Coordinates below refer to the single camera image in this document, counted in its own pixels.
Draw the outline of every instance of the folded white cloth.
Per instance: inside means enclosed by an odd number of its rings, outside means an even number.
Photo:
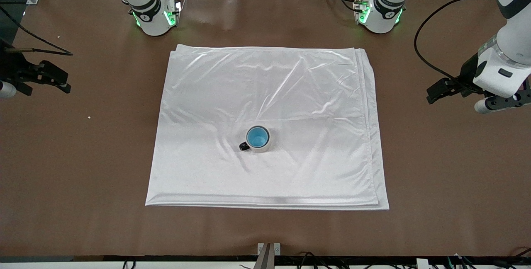
[[[267,152],[239,150],[254,125]],[[146,205],[389,210],[365,51],[179,45]]]

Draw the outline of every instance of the black mug handle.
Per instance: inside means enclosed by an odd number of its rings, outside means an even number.
[[[247,143],[243,142],[239,145],[239,149],[242,151],[249,150],[251,147]]]

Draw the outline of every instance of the white robot link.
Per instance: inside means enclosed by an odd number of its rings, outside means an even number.
[[[506,25],[461,67],[454,80],[427,89],[428,102],[460,93],[485,95],[474,106],[487,114],[531,104],[531,0],[496,0]]]
[[[391,31],[400,21],[406,0],[355,0],[354,8],[357,24],[369,31],[383,34]]]
[[[166,33],[178,22],[180,1],[125,0],[131,7],[136,24],[150,36]]]

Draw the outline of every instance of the brown tabletop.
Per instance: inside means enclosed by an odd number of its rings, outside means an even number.
[[[0,102],[0,255],[508,255],[531,239],[531,108],[481,115],[473,95],[426,102],[441,76],[413,50],[450,0],[408,0],[385,35],[339,0],[187,0],[149,37],[120,0],[39,0],[23,25],[74,53],[48,59],[72,93],[32,84]],[[504,24],[494,0],[453,4],[421,52],[458,74]],[[364,48],[375,72],[390,211],[145,207],[169,52],[188,46]],[[19,32],[15,45],[46,48]]]

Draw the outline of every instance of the white mug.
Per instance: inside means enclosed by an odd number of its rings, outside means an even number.
[[[239,145],[239,149],[242,151],[249,150],[261,153],[265,152],[271,144],[271,135],[269,131],[262,126],[253,126],[247,131],[246,142]]]

